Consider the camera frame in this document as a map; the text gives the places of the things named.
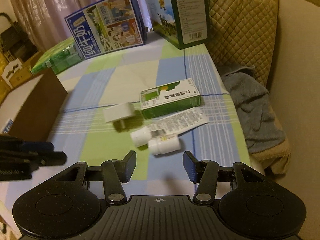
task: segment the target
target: green box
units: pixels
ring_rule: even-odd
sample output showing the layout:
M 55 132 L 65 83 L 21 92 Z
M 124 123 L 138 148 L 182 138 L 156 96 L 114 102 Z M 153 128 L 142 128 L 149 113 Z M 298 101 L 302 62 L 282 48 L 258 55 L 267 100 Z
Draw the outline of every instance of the green box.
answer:
M 199 106 L 201 102 L 191 78 L 144 90 L 139 97 L 145 119 Z
M 53 72 L 56 75 L 58 75 L 62 71 L 65 71 L 66 69 L 74 66 L 75 64 L 78 64 L 81 61 L 82 61 L 82 59 L 79 56 L 79 54 L 75 53 L 75 54 L 72 54 L 69 57 L 61 60 L 58 64 L 53 65 L 51 68 L 52 68 Z
M 146 0 L 153 30 L 178 49 L 208 40 L 208 0 Z
M 75 53 L 78 54 L 75 47 L 75 40 L 73 37 L 70 37 L 47 50 L 34 65 L 31 73 L 33 75 L 37 74 L 45 68 L 59 64 L 62 60 L 65 60 L 68 56 Z

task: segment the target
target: white medicine bottle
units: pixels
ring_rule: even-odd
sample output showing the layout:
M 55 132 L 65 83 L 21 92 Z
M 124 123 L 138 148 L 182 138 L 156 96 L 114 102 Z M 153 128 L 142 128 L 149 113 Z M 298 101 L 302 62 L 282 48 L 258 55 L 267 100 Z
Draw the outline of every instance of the white medicine bottle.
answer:
M 180 150 L 181 144 L 176 134 L 168 134 L 148 141 L 148 149 L 153 155 L 165 154 Z
M 150 131 L 148 126 L 145 126 L 137 131 L 130 133 L 131 139 L 135 147 L 140 147 L 145 145 L 150 141 L 152 138 L 159 137 L 161 135 L 165 135 L 164 130 L 155 130 Z

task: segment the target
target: wall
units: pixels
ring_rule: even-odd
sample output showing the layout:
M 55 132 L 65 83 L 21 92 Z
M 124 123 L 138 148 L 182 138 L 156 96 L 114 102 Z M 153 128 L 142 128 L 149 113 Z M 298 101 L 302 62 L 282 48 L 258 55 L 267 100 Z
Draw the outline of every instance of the wall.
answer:
M 307 207 L 303 239 L 320 239 L 320 8 L 280 0 L 271 104 L 292 146 L 289 171 L 277 182 Z
M 17 21 L 10 0 L 0 0 L 0 12 L 8 14 L 11 17 L 12 21 Z M 8 20 L 4 17 L 0 17 L 0 33 L 5 31 L 9 27 L 10 24 L 8 23 Z

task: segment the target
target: cardboard box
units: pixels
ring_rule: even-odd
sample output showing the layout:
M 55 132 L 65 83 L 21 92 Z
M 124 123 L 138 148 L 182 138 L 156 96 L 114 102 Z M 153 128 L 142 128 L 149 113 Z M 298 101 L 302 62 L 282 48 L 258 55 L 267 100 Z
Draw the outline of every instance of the cardboard box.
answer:
M 137 0 L 101 0 L 65 21 L 85 59 L 143 45 L 147 38 Z
M 22 64 L 22 67 L 26 67 L 29 71 L 31 71 L 31 69 L 39 61 L 39 59 L 42 57 L 43 54 L 44 54 L 43 51 L 38 51 L 31 58 L 29 58 L 27 61 L 25 61 Z
M 0 106 L 0 132 L 46 141 L 66 96 L 53 70 L 44 70 L 7 95 Z
M 146 0 L 153 30 L 178 49 L 207 41 L 208 0 Z
M 21 84 L 23 81 L 31 77 L 31 73 L 27 68 L 22 67 L 22 62 L 17 58 L 10 61 L 7 66 L 5 66 L 1 78 L 8 84 L 8 86 L 13 89 Z
M 199 106 L 201 102 L 191 78 L 144 90 L 139 98 L 145 119 Z

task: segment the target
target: table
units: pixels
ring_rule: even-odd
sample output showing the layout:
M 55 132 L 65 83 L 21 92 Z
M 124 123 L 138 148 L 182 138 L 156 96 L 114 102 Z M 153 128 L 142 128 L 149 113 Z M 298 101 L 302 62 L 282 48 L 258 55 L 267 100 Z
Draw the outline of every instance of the table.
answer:
M 239 161 L 250 164 L 232 99 L 204 44 L 179 50 L 157 34 L 149 33 L 144 46 L 86 60 L 58 78 L 68 91 L 68 98 L 49 140 L 55 150 L 67 154 L 68 161 L 64 166 L 40 168 L 33 173 L 32 180 L 0 184 L 0 201 L 9 213 L 21 194 L 79 160 L 89 166 L 100 165 L 105 160 L 122 159 L 129 150 L 135 150 L 136 169 L 131 181 L 123 185 L 127 196 L 193 196 L 195 185 L 182 164 L 185 150 L 199 160 L 211 159 L 221 166 Z M 174 154 L 153 156 L 147 147 L 135 148 L 130 132 L 152 122 L 139 113 L 139 92 L 186 78 L 194 80 L 202 95 L 201 108 L 210 122 L 180 136 L 183 147 Z M 137 116 L 126 120 L 128 130 L 117 132 L 112 123 L 104 122 L 102 110 L 123 102 L 133 102 Z M 220 185 L 220 197 L 229 186 L 225 187 Z M 102 183 L 90 183 L 90 190 L 104 198 Z M 12 216 L 7 215 L 7 221 L 11 225 Z

